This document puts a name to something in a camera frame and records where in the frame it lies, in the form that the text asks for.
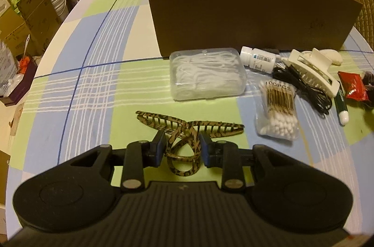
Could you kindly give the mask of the cotton swab bag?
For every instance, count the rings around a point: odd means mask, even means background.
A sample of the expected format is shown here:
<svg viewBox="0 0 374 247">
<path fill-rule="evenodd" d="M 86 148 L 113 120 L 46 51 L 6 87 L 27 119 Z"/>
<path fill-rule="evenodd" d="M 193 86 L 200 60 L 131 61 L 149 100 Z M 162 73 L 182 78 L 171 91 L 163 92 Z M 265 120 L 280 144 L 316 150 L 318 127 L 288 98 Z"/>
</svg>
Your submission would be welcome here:
<svg viewBox="0 0 374 247">
<path fill-rule="evenodd" d="M 258 83 L 261 100 L 257 104 L 255 126 L 261 136 L 294 141 L 298 137 L 298 118 L 293 85 L 276 79 Z"/>
</svg>

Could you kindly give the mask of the clear floss pick box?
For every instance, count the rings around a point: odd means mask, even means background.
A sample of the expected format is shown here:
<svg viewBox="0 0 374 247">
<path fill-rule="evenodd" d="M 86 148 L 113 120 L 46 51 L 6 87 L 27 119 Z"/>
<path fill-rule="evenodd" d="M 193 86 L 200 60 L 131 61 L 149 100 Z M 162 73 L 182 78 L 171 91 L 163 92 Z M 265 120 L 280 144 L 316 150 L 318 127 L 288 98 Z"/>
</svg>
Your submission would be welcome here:
<svg viewBox="0 0 374 247">
<path fill-rule="evenodd" d="M 238 96 L 247 73 L 233 48 L 183 50 L 169 57 L 170 88 L 176 101 Z"/>
</svg>

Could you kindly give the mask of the white hair claw clip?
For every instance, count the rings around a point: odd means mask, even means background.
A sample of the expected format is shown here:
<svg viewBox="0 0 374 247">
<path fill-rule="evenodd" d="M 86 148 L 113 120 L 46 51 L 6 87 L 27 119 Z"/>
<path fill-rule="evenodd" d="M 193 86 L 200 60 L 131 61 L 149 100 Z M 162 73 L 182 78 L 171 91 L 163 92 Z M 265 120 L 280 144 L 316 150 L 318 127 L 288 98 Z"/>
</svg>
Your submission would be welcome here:
<svg viewBox="0 0 374 247">
<path fill-rule="evenodd" d="M 309 53 L 293 49 L 289 57 L 281 60 L 288 67 L 293 66 L 306 84 L 323 90 L 330 98 L 336 97 L 339 83 L 329 72 L 331 59 L 313 48 Z"/>
</svg>

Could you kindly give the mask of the green lip gel tube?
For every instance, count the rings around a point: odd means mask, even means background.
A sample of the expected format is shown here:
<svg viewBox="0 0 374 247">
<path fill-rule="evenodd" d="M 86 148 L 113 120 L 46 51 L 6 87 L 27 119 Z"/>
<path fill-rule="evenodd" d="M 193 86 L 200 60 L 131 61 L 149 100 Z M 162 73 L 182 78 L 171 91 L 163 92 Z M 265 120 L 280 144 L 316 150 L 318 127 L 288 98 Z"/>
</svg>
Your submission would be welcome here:
<svg viewBox="0 0 374 247">
<path fill-rule="evenodd" d="M 349 122 L 349 112 L 345 103 L 344 92 L 341 84 L 339 84 L 339 89 L 334 98 L 334 102 L 340 125 L 347 125 Z"/>
</svg>

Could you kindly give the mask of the red snack packet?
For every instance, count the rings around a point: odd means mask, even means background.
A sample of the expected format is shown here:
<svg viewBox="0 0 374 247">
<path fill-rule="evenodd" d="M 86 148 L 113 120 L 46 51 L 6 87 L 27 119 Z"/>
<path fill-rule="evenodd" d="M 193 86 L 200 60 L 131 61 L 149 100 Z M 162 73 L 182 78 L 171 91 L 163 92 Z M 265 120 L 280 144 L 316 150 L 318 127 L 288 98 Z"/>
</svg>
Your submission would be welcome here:
<svg viewBox="0 0 374 247">
<path fill-rule="evenodd" d="M 345 97 L 354 101 L 367 101 L 368 95 L 359 74 L 338 71 Z"/>
</svg>

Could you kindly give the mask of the dark velvet scrunchie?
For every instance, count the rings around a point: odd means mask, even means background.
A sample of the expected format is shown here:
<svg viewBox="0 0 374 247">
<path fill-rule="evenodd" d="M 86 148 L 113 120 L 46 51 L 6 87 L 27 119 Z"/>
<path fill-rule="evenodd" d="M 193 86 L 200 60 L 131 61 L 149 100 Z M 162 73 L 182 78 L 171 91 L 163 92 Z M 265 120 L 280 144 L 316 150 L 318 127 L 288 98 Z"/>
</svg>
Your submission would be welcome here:
<svg viewBox="0 0 374 247">
<path fill-rule="evenodd" d="M 365 103 L 370 107 L 373 108 L 374 105 L 374 74 L 372 72 L 366 71 L 362 78 L 364 88 L 366 90 L 366 94 L 368 99 Z"/>
</svg>

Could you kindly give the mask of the dark tray with clutter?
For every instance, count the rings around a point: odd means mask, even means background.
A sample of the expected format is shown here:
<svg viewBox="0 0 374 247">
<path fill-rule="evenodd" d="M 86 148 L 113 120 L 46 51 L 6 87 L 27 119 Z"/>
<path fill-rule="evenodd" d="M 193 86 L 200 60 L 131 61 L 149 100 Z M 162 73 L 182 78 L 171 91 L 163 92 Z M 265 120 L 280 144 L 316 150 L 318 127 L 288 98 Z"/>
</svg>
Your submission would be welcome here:
<svg viewBox="0 0 374 247">
<path fill-rule="evenodd" d="M 5 93 L 1 96 L 1 102 L 4 106 L 9 107 L 16 105 L 29 91 L 32 81 L 37 70 L 37 64 L 32 57 L 25 68 L 24 74 L 16 74 L 13 78 L 8 80 Z"/>
</svg>

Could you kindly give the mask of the checked tablecloth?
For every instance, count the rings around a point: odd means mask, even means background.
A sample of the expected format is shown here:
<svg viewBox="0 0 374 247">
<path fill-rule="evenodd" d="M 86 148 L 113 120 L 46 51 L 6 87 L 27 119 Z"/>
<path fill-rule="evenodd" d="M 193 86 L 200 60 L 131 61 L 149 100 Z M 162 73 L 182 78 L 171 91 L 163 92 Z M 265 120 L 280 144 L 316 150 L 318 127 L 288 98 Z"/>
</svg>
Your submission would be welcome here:
<svg viewBox="0 0 374 247">
<path fill-rule="evenodd" d="M 151 139 L 155 131 L 137 120 L 138 110 L 243 124 L 243 134 L 233 137 L 238 146 L 265 144 L 344 181 L 354 195 L 346 229 L 372 233 L 373 111 L 349 103 L 349 122 L 341 126 L 335 110 L 321 117 L 298 98 L 298 138 L 271 140 L 255 129 L 261 76 L 247 77 L 239 97 L 176 102 L 148 0 L 80 0 L 41 60 L 11 144 L 8 235 L 20 228 L 12 198 L 23 181 L 100 144 L 124 148 Z"/>
</svg>

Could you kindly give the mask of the small white pill bottle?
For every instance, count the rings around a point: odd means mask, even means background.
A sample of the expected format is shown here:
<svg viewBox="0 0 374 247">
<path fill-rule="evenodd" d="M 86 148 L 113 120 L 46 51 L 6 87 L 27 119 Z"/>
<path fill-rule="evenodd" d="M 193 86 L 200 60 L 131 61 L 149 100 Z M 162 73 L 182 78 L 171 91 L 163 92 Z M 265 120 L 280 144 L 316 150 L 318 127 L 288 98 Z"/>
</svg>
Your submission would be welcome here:
<svg viewBox="0 0 374 247">
<path fill-rule="evenodd" d="M 244 66 L 271 74 L 277 62 L 278 55 L 257 48 L 243 46 L 240 51 L 240 59 Z"/>
</svg>

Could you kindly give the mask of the white plastic bag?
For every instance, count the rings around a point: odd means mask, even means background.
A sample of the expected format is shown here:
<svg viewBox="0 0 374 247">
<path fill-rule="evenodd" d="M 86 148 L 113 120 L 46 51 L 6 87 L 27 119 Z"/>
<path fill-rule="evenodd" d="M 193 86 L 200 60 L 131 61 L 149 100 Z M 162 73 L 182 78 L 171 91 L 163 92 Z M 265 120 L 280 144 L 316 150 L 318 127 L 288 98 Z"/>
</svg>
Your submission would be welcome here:
<svg viewBox="0 0 374 247">
<path fill-rule="evenodd" d="M 0 51 L 0 95 L 4 96 L 8 89 L 8 81 L 18 72 L 18 66 L 9 48 L 1 42 Z"/>
</svg>

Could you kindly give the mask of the brown cardboard boxes pile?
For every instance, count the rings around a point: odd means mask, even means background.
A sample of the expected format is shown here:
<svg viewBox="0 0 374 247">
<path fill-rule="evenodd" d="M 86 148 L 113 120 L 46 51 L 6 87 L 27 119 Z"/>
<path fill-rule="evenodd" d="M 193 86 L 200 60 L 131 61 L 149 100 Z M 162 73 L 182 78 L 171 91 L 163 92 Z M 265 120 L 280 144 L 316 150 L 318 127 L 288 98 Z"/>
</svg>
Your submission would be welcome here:
<svg viewBox="0 0 374 247">
<path fill-rule="evenodd" d="M 17 58 L 43 55 L 61 26 L 51 0 L 20 0 L 1 15 L 1 41 Z"/>
</svg>

